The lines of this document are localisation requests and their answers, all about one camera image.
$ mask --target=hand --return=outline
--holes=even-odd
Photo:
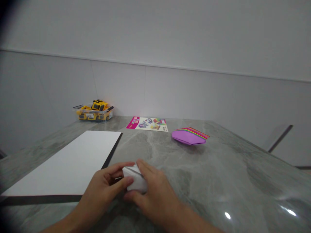
[[[133,166],[134,162],[123,162],[95,172],[79,204],[66,218],[79,224],[76,228],[83,232],[94,225],[105,213],[110,202],[122,190],[134,182],[132,177],[123,177],[122,168]]]
[[[147,182],[148,191],[145,195],[130,191],[124,195],[124,199],[136,203],[151,221],[168,230],[183,210],[184,204],[179,201],[162,171],[141,159],[137,160],[137,165]]]

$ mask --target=colored paper stack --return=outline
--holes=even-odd
[[[177,129],[172,132],[172,138],[187,145],[204,144],[209,137],[210,136],[191,127]]]

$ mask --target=white sheet of paper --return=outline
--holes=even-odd
[[[82,195],[120,134],[84,132],[1,196]]]

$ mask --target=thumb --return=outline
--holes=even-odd
[[[120,193],[123,189],[126,189],[134,182],[134,178],[131,176],[127,176],[122,178],[120,181],[110,186],[110,194],[113,198]]]
[[[132,190],[124,195],[124,200],[134,202],[139,208],[143,209],[145,206],[146,197],[141,195],[139,192]]]

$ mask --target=right hand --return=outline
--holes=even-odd
[[[145,178],[148,191],[145,195],[137,191],[125,194],[124,199],[132,201],[155,224],[168,229],[178,220],[184,204],[179,201],[165,174],[144,160],[137,160],[138,168]]]

